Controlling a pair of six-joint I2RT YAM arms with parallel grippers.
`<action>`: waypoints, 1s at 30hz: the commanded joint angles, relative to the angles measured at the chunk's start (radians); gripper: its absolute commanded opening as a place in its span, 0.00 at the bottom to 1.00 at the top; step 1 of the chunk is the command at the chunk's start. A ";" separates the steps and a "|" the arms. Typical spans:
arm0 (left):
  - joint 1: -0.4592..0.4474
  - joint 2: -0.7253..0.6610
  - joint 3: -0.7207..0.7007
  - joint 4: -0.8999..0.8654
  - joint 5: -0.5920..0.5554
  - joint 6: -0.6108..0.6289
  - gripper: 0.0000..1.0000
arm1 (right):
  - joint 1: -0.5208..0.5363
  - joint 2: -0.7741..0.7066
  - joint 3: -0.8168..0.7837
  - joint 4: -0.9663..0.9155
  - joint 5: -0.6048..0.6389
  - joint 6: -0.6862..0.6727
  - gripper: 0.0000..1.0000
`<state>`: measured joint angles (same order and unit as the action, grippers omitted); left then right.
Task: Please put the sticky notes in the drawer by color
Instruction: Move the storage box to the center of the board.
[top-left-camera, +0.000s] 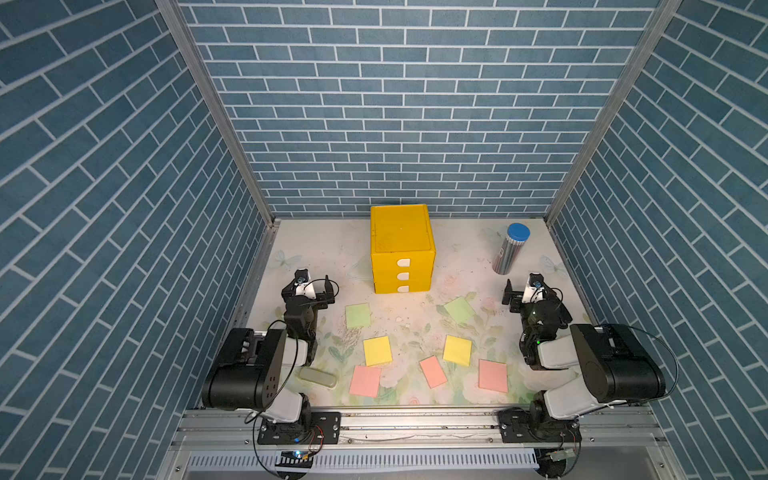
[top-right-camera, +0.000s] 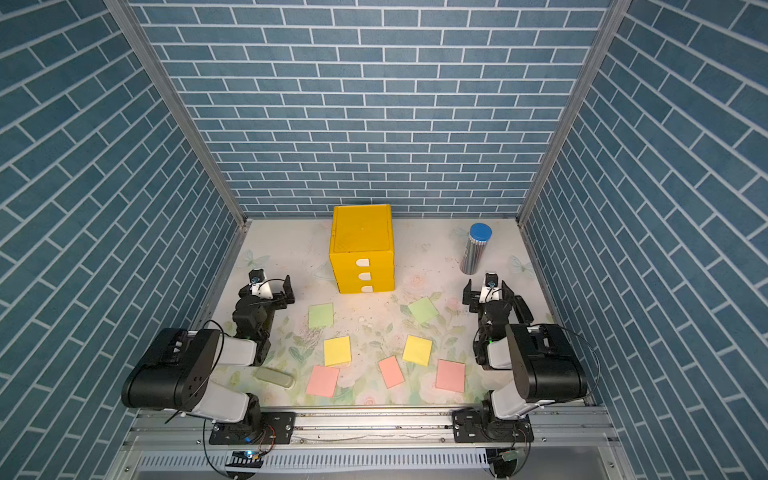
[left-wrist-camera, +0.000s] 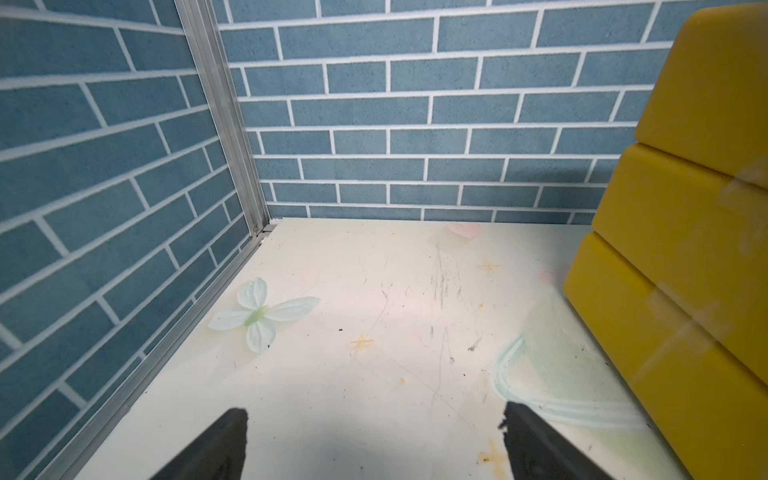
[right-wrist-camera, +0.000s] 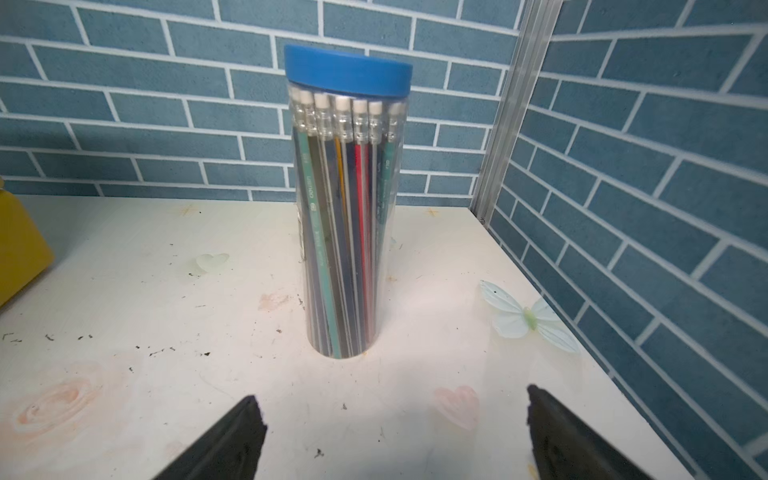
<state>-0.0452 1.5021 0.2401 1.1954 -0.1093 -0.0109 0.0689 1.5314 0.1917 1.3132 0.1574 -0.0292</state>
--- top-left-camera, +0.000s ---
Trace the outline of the yellow sticky note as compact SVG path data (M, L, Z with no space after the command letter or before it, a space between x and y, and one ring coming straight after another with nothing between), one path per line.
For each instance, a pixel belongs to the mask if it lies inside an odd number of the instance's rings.
M443 359L449 363L469 367L472 346L471 340L448 335L445 339Z
M393 361L388 336L375 337L363 341L365 363L368 367L384 365Z

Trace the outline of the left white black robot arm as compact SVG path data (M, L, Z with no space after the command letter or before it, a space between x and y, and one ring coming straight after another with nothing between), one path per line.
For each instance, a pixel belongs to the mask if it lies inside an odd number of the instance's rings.
M292 392L281 378L284 365L293 372L309 366L317 350L318 312L335 303L338 283L325 276L312 280L297 270L281 291L285 312L281 320L259 334L250 328L232 329L204 381L206 408L250 410L266 428L303 437L311 429L308 397Z

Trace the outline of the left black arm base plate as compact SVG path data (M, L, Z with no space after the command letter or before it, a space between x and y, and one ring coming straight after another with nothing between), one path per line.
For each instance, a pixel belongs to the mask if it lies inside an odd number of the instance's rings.
M265 420L256 430L256 442L265 446L305 445L312 442L335 445L339 440L342 415L338 411L311 411L301 414L296 422Z

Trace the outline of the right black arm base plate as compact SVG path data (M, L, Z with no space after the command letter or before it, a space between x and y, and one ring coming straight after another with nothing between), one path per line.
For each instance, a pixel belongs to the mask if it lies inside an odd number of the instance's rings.
M504 443L567 443L582 440L576 420L557 420L546 413L509 408L497 415Z

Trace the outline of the yellow three-drawer cabinet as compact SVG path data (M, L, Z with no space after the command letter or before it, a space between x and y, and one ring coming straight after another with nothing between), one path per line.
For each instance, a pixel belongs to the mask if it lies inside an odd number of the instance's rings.
M375 293L429 291L436 244L427 206L375 206L370 213L370 257Z

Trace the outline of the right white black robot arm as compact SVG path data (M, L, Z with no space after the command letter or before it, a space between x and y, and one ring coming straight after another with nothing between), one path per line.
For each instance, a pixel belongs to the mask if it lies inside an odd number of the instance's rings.
M499 415L504 430L525 427L535 439L551 441L568 433L580 436L578 418L604 408L643 403L668 393L664 375L627 325L575 324L560 291L538 273L525 287L504 288L502 304L521 319L518 347L534 371L580 375L554 389L542 390L524 410Z

